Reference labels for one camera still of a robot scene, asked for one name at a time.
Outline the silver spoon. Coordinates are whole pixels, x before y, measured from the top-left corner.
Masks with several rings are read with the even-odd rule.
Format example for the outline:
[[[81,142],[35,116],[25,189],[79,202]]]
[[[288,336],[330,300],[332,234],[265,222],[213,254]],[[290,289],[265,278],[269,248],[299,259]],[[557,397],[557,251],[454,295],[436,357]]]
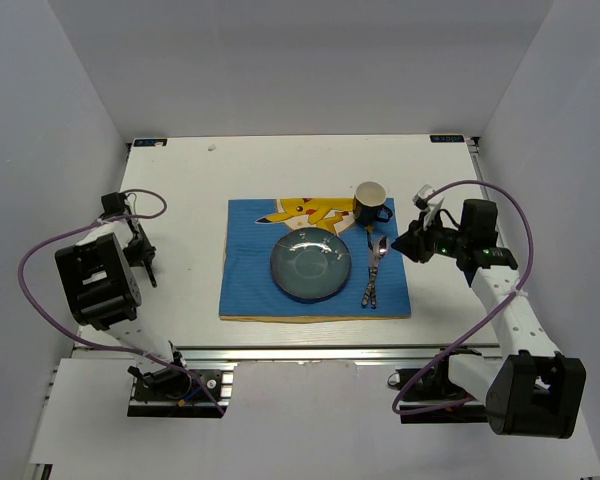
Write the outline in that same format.
[[[375,260],[375,265],[377,267],[377,275],[378,275],[378,270],[379,270],[379,265],[381,260],[387,255],[389,250],[389,239],[387,236],[381,236],[379,239],[374,241],[374,252],[376,254],[376,260]],[[369,304],[364,305],[364,301],[367,300],[366,298],[366,290],[367,290],[367,285],[361,300],[361,306],[363,308],[367,307]]]

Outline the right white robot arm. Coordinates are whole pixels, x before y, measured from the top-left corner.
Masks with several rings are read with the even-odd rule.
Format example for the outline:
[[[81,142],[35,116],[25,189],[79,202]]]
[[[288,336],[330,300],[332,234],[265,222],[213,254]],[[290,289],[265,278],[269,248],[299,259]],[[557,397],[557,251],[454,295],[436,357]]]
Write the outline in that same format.
[[[415,200],[420,213],[394,250],[417,263],[434,255],[455,260],[468,286],[490,317],[503,363],[495,367],[464,344],[436,365],[405,379],[402,397],[415,390],[421,399],[451,404],[474,400],[498,435],[569,438],[584,392],[586,370],[562,354],[542,329],[520,288],[518,264],[497,244],[498,209],[487,200],[464,202],[461,221],[444,226],[439,203]]]

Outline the blue Pikachu placemat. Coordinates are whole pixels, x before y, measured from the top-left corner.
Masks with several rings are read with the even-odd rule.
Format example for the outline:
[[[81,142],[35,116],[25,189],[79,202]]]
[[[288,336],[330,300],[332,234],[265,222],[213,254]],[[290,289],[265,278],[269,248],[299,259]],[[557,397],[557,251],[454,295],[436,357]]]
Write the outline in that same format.
[[[304,227],[337,234],[352,255],[348,282],[319,302],[297,301],[275,284],[270,255],[283,235]],[[398,236],[397,223],[374,222],[373,241]],[[402,319],[411,315],[402,256],[389,251],[376,280],[377,308],[363,308],[368,282],[366,229],[353,214],[352,198],[233,199],[228,203],[224,272],[219,302],[223,320],[312,323],[344,320]]]

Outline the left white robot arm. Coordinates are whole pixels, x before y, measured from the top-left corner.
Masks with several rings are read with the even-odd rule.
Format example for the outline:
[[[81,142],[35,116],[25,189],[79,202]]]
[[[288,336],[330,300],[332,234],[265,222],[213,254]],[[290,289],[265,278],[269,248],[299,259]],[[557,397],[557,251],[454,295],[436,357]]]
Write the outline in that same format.
[[[130,193],[101,197],[98,225],[79,242],[58,250],[55,262],[70,312],[76,322],[89,325],[138,350],[136,368],[142,377],[157,376],[157,387],[168,398],[179,399],[191,387],[191,374],[173,344],[138,314],[142,305],[134,268],[142,268],[157,286],[152,263],[156,248],[140,221],[132,218]]]

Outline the teal ceramic plate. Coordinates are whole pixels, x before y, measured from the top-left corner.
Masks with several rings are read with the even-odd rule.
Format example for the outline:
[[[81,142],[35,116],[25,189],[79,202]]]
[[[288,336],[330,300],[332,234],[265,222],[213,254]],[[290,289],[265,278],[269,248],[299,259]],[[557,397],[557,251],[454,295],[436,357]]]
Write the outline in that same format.
[[[270,271],[277,287],[301,302],[315,303],[339,293],[350,277],[352,255],[337,234],[304,227],[280,237],[272,248]]]

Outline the serrated table knife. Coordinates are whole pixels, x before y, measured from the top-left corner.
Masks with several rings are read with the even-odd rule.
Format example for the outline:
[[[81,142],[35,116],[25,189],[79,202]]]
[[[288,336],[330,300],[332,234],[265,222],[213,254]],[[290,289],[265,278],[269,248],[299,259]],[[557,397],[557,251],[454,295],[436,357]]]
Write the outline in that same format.
[[[366,237],[367,237],[367,245],[369,249],[369,268],[368,268],[368,284],[366,290],[366,298],[364,301],[364,305],[369,304],[372,309],[377,308],[377,295],[376,295],[376,286],[375,286],[375,276],[377,275],[377,267],[375,265],[376,254],[374,252],[374,241],[373,241],[373,226],[366,227]]]

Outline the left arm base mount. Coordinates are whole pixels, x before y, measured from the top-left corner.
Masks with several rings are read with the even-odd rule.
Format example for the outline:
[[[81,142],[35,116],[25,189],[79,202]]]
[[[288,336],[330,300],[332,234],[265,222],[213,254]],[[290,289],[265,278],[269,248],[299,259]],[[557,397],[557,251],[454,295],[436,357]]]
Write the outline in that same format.
[[[191,378],[172,369],[142,374],[131,366],[134,378],[127,416],[130,418],[220,419],[226,407],[222,402],[224,372],[219,369],[193,369],[207,392]]]

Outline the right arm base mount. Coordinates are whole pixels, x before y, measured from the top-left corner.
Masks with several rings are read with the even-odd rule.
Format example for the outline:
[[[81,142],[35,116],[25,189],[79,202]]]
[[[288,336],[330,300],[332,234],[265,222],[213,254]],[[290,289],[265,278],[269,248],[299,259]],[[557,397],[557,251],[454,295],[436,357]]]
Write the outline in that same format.
[[[387,379],[389,389],[399,391],[416,373],[417,368],[398,369]],[[464,399],[466,392],[446,380],[440,380],[433,371],[420,379],[400,400],[400,409],[414,410],[426,406]],[[468,402],[463,406],[436,410],[418,415],[402,416],[400,422],[409,424],[480,424],[487,417],[483,405]]]

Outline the dark blue mug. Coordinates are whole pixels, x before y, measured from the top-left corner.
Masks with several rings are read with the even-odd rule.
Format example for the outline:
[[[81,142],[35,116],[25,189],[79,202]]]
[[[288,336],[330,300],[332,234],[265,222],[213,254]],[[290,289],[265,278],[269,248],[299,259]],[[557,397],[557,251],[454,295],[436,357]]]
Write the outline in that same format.
[[[364,227],[374,222],[388,223],[393,218],[393,211],[385,204],[386,200],[386,190],[380,184],[373,181],[361,183],[353,198],[355,221]]]

